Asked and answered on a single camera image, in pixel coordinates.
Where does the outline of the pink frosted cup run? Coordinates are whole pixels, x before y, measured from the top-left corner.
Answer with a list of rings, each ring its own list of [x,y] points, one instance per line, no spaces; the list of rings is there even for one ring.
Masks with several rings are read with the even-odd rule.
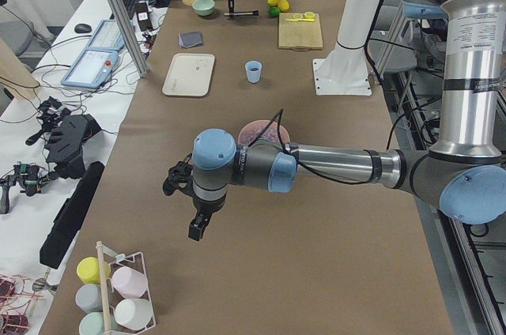
[[[143,273],[128,267],[119,267],[111,277],[111,286],[125,299],[140,298],[148,289]]]

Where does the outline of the white frosted cup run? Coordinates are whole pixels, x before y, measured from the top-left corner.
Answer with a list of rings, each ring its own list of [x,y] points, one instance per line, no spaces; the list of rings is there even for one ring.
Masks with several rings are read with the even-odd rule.
[[[147,299],[123,299],[115,307],[116,322],[131,330],[145,328],[151,321],[153,308]]]

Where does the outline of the grey frosted cup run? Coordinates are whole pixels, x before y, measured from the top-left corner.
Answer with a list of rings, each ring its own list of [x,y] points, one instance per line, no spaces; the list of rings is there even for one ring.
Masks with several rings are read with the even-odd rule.
[[[84,284],[75,295],[76,305],[86,314],[102,311],[101,290],[98,284]]]

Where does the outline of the green frosted cup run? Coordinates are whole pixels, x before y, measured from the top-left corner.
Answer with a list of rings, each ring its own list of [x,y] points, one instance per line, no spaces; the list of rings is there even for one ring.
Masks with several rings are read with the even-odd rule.
[[[102,312],[88,313],[78,327],[80,335],[102,335],[105,331],[104,316]]]

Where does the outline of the green lime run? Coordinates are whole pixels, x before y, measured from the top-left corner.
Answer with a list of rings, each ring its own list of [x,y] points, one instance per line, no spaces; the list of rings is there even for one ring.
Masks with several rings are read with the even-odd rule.
[[[269,8],[269,16],[270,17],[278,17],[280,14],[280,9],[278,7],[270,7]]]

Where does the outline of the whole yellow lemon right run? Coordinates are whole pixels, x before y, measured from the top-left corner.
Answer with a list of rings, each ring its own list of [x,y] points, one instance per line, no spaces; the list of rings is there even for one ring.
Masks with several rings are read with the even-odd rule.
[[[280,0],[277,4],[277,7],[280,9],[281,12],[289,12],[290,10],[290,3],[288,0]]]

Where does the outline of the grey folded cloth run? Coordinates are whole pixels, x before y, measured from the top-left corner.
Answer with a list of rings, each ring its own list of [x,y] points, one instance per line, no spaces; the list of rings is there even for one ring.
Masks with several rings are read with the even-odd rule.
[[[198,47],[203,45],[201,32],[184,32],[179,34],[179,46],[182,48]]]

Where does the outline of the yellow plastic knife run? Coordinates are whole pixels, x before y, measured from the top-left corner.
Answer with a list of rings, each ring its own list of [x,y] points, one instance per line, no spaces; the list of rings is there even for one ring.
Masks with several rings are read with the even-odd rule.
[[[288,22],[314,22],[315,21],[315,18],[305,18],[305,17],[302,17],[302,18],[285,18],[284,19],[285,21],[288,21]]]

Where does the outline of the lemon half upper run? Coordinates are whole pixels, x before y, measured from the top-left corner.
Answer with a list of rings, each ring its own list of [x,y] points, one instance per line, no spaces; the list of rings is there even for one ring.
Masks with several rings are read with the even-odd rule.
[[[315,13],[310,12],[310,11],[304,13],[304,19],[314,19],[314,18],[315,18]]]

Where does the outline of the cream rabbit tray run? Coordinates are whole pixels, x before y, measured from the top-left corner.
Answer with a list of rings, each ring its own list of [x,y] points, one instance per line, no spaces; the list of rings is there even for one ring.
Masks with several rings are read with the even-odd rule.
[[[215,56],[212,54],[175,54],[162,92],[166,96],[205,96],[210,88],[214,62]]]

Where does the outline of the teach pendant far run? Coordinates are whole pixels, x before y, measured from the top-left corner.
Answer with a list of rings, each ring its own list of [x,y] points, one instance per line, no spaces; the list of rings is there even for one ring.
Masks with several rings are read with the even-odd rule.
[[[102,20],[92,37],[90,38],[87,47],[97,49],[110,49],[119,51],[125,46],[125,41],[119,30],[115,20]]]

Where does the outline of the teach pendant near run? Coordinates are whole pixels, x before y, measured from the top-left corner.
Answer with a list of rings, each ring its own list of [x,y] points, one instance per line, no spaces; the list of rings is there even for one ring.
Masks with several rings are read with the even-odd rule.
[[[61,86],[93,90],[112,74],[119,60],[117,51],[84,49],[61,80]]]

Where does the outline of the black computer mouse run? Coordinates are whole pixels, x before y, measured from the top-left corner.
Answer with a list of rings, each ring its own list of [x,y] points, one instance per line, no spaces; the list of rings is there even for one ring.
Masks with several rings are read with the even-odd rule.
[[[92,27],[89,24],[79,23],[74,27],[74,31],[78,34],[87,34],[92,31]]]

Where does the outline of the aluminium frame post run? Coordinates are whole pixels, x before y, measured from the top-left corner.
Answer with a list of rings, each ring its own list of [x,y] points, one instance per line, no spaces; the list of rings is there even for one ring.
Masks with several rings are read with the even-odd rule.
[[[123,4],[123,0],[107,0],[112,13],[115,16],[116,23],[119,27],[119,31],[125,41],[126,48],[130,53],[132,61],[136,66],[140,77],[144,77],[149,69],[145,60],[145,57],[139,47],[137,37],[135,35],[134,26],[130,22],[127,15],[126,8]]]

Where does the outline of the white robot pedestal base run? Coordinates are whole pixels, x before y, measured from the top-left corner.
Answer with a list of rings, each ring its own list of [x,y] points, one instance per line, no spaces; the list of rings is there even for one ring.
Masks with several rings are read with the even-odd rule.
[[[314,60],[319,96],[370,96],[366,42],[380,0],[346,0],[335,48]]]

